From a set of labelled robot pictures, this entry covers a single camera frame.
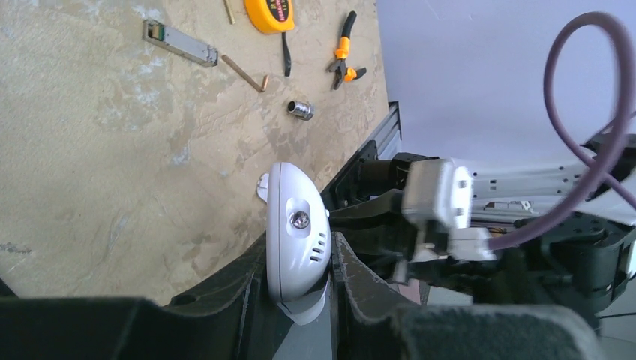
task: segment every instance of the wire cutter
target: wire cutter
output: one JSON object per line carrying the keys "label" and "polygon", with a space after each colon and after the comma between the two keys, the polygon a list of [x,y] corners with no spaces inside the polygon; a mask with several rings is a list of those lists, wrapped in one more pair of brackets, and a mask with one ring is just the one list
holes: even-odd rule
{"label": "wire cutter", "polygon": [[353,67],[347,67],[347,63],[345,63],[345,59],[349,55],[349,48],[351,45],[351,29],[353,28],[353,23],[356,21],[357,16],[358,15],[355,11],[351,11],[349,16],[346,17],[346,21],[342,28],[342,35],[340,36],[340,48],[334,52],[336,59],[328,69],[329,72],[336,73],[334,90],[338,90],[344,81],[349,82],[355,79],[360,79],[367,73],[366,67],[361,67],[356,70]]}

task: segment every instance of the table surface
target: table surface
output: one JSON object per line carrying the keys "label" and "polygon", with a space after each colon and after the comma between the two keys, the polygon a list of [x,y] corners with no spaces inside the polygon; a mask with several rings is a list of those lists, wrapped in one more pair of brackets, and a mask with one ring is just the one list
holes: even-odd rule
{"label": "table surface", "polygon": [[[0,277],[19,296],[148,296],[165,304],[234,260],[265,230],[256,183],[275,161],[321,189],[387,113],[373,1],[295,6],[281,36],[243,1],[3,1],[0,4]],[[349,11],[349,66],[326,72]],[[217,47],[202,67],[142,40],[152,18]],[[299,121],[288,101],[310,101]]]}

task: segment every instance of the plier handle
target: plier handle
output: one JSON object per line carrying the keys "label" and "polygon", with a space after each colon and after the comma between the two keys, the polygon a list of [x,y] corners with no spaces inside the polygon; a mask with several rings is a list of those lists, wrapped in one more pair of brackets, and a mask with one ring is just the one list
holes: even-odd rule
{"label": "plier handle", "polygon": [[344,26],[342,27],[342,34],[340,36],[340,46],[334,54],[336,59],[329,67],[329,71],[335,73],[334,90],[337,90],[343,82],[349,82],[355,79],[360,79],[367,73],[366,67],[354,69],[353,67],[347,67],[345,60],[349,56],[351,48],[351,30],[353,29],[353,23],[356,21],[358,14],[355,11],[349,12],[346,17]]}

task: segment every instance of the white plastic device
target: white plastic device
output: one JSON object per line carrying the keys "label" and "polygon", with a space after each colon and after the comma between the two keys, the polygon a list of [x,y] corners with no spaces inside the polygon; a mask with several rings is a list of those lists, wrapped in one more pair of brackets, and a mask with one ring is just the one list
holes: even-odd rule
{"label": "white plastic device", "polygon": [[267,202],[269,296],[294,323],[311,323],[329,285],[329,213],[311,179],[291,163],[272,165],[256,192]]}

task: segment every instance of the wall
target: wall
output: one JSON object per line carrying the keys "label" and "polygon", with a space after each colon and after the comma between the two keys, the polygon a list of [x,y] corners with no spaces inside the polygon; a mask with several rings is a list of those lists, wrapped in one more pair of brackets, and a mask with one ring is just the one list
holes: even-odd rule
{"label": "wall", "polygon": [[[552,41],[587,11],[613,14],[636,34],[636,2],[628,0],[378,0],[378,9],[403,150],[423,155],[529,161],[566,152],[543,103]],[[611,48],[598,29],[583,28],[565,45],[554,93],[577,141],[611,117],[613,71]],[[608,312],[636,311],[635,288]],[[635,341],[634,320],[606,320],[607,336]]]}

